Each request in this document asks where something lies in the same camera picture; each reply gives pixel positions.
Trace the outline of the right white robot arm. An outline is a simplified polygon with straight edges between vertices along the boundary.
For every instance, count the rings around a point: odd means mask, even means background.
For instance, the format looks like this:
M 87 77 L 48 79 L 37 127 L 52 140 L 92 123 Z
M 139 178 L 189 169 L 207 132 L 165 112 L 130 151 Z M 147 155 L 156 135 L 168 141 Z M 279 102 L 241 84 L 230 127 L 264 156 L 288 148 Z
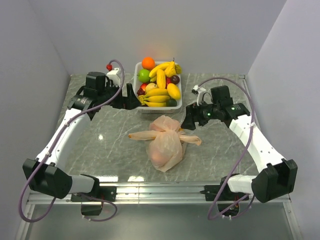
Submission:
M 232 174 L 220 187 L 220 194 L 226 200 L 237 193 L 255 195 L 261 203 L 292 193 L 298 166 L 292 159 L 287 160 L 269 143 L 254 121 L 252 113 L 242 103 L 234 103 L 228 86 L 213 87 L 210 90 L 211 103 L 204 101 L 206 89 L 195 85 L 192 92 L 197 101 L 186 106 L 183 129 L 195 130 L 209 120 L 220 120 L 243 143 L 252 157 L 258 174 L 256 176 Z

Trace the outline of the translucent orange plastic bag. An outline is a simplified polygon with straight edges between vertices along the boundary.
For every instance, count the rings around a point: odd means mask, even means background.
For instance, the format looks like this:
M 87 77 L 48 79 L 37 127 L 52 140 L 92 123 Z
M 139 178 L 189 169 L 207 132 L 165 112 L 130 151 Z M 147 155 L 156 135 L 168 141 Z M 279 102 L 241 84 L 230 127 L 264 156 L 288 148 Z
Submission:
M 179 164 L 184 157 L 187 144 L 201 145 L 202 140 L 195 135 L 186 135 L 181 124 L 162 115 L 149 125 L 149 130 L 130 133 L 128 137 L 136 141 L 148 141 L 148 159 L 153 167 L 166 172 Z

